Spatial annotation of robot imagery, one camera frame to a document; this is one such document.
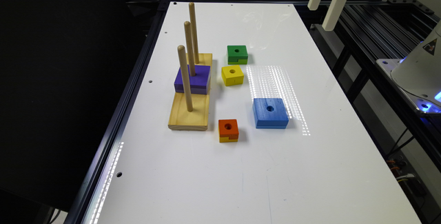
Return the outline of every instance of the square block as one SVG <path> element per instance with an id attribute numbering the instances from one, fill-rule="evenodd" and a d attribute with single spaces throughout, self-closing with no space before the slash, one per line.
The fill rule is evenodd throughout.
<path id="1" fill-rule="evenodd" d="M 236 119 L 219 120 L 219 140 L 221 140 L 221 138 L 228 138 L 231 141 L 237 141 L 237 139 L 239 139 L 239 129 Z"/>
<path id="2" fill-rule="evenodd" d="M 225 86 L 243 83 L 243 72 L 239 65 L 222 67 L 222 79 Z"/>
<path id="3" fill-rule="evenodd" d="M 285 129 L 288 115 L 282 99 L 254 99 L 254 120 L 256 128 Z"/>
<path id="4" fill-rule="evenodd" d="M 194 71 L 196 72 L 196 76 L 192 77 L 188 75 L 190 79 L 190 91 L 192 94 L 207 94 L 209 90 L 208 83 L 210 78 L 210 66 L 195 65 Z M 182 74 L 180 68 L 178 74 L 176 75 L 176 79 L 174 80 L 174 90 L 176 92 L 184 93 L 184 85 L 182 83 Z"/>
<path id="5" fill-rule="evenodd" d="M 247 47 L 245 45 L 228 45 L 227 46 L 228 51 L 228 64 L 230 65 L 230 62 L 238 62 L 238 60 L 241 60 L 241 63 L 244 63 L 243 65 L 246 65 L 248 62 L 248 52 Z"/>

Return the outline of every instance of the orange block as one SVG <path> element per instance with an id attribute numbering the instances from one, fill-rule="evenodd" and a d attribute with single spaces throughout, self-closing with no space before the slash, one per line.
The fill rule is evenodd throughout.
<path id="1" fill-rule="evenodd" d="M 230 140 L 239 139 L 237 120 L 219 120 L 219 137 L 228 137 Z"/>

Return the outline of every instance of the white tabletop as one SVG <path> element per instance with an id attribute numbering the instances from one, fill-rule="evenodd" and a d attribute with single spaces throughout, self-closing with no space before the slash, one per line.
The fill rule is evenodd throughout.
<path id="1" fill-rule="evenodd" d="M 167 128 L 189 21 L 172 3 L 93 222 L 420 223 L 293 5 L 195 6 L 199 52 L 213 54 L 208 131 Z M 242 85 L 223 84 L 227 45 L 247 46 Z M 271 67 L 283 83 L 250 90 L 268 82 L 249 73 Z M 252 94 L 284 90 L 287 129 L 257 130 Z M 237 143 L 219 143 L 219 119 L 237 119 Z"/>

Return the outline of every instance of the blue block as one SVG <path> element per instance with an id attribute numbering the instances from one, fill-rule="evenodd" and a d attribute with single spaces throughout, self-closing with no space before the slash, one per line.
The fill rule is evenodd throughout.
<path id="1" fill-rule="evenodd" d="M 208 83 L 210 78 L 210 66 L 209 65 L 195 65 L 194 71 L 196 76 L 188 75 L 190 79 L 190 91 L 192 94 L 207 94 Z M 179 68 L 176 79 L 174 80 L 174 90 L 176 92 L 184 93 L 184 85 L 182 83 L 181 69 Z"/>
<path id="2" fill-rule="evenodd" d="M 256 128 L 285 129 L 288 125 L 282 99 L 254 99 L 253 112 Z"/>

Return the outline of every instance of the green block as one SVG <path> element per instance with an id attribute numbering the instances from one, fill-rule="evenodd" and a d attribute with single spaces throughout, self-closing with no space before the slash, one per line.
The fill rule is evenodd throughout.
<path id="1" fill-rule="evenodd" d="M 246 65 L 248 64 L 248 59 L 238 59 L 237 62 L 228 61 L 229 65 Z"/>
<path id="2" fill-rule="evenodd" d="M 238 62 L 239 59 L 248 60 L 248 52 L 245 45 L 228 45 L 227 50 L 229 65 L 232 65 L 230 62 Z"/>

